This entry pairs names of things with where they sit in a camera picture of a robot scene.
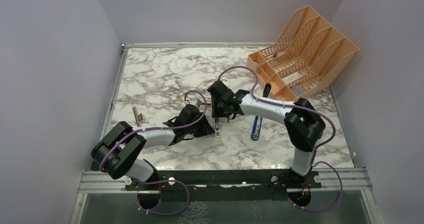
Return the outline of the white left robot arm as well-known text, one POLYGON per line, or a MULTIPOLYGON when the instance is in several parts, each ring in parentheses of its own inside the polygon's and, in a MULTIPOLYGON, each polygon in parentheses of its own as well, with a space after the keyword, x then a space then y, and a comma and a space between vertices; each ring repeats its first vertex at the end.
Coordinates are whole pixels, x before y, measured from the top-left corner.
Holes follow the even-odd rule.
POLYGON ((214 134, 205 113, 193 104, 186 104, 179 115, 159 127, 133 129, 125 121, 119 122, 92 149, 90 155, 99 170, 112 179, 128 176, 138 179, 145 189, 155 187, 156 169, 139 154, 155 146, 171 146, 179 142, 214 134))

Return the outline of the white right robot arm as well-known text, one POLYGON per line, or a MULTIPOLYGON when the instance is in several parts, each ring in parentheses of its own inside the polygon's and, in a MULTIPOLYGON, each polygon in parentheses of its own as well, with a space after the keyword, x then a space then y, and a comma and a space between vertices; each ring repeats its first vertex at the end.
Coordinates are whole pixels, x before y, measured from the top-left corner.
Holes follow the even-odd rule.
POLYGON ((233 92, 220 80, 213 82, 207 91, 212 97, 212 103, 217 104, 225 117, 252 115, 283 124, 295 147, 288 180, 294 187, 301 187, 308 182, 315 146, 326 127, 308 100, 300 98, 296 102, 284 102, 257 97, 247 90, 233 92))

